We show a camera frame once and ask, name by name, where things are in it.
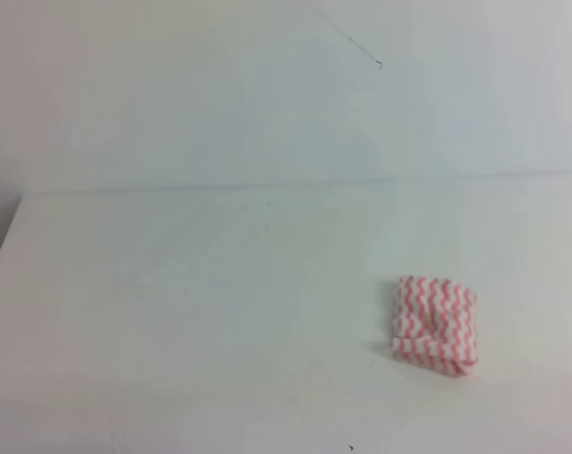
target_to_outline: white surface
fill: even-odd
[[[0,0],[25,192],[555,170],[572,0]]]
[[[387,358],[399,273],[480,362]],[[0,453],[572,452],[572,178],[28,197],[0,253]]]

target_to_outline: red and white cloth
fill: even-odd
[[[468,375],[478,361],[477,296],[449,279],[402,276],[394,300],[396,358],[450,376]]]

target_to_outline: white tabletop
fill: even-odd
[[[479,298],[479,364],[389,358],[401,273]],[[572,177],[25,198],[0,453],[572,452]]]

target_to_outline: striped towel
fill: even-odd
[[[392,351],[397,359],[450,376],[478,361],[477,296],[449,279],[402,276],[394,300]]]

